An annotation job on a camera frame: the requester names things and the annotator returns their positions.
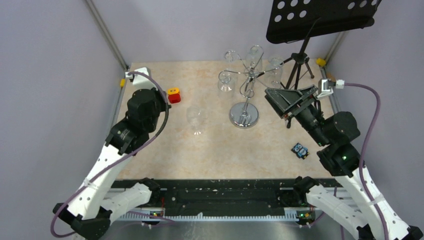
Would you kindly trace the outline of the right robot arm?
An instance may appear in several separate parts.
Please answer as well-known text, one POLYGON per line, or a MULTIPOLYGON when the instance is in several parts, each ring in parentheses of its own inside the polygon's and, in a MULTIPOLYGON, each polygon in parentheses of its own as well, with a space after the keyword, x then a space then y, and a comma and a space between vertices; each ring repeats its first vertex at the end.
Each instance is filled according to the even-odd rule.
POLYGON ((321 147, 317 152, 322 166, 349 193, 353 209, 311 177, 294 184, 293 200, 321 209, 357 240, 420 240, 423 232, 403 221, 373 181, 363 155, 352 145, 360 131, 354 116, 339 111, 324 118, 318 108, 321 98, 341 89, 342 84, 309 86, 302 89, 267 88, 265 99, 284 120, 296 119, 321 147))

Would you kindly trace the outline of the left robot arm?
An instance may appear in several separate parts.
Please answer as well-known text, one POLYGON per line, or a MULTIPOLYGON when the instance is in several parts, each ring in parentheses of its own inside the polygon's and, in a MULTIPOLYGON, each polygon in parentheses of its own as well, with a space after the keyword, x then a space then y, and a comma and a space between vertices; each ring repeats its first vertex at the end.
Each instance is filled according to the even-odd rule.
POLYGON ((74 234, 98 240, 119 217, 140 205, 154 207, 160 202, 160 186, 150 178, 138 180, 123 192, 105 198, 119 173, 141 150, 151 144, 165 128, 170 105, 166 93, 153 87, 136 90, 127 102, 127 111, 105 139, 94 166, 77 191, 53 208, 50 231, 62 220, 74 234))

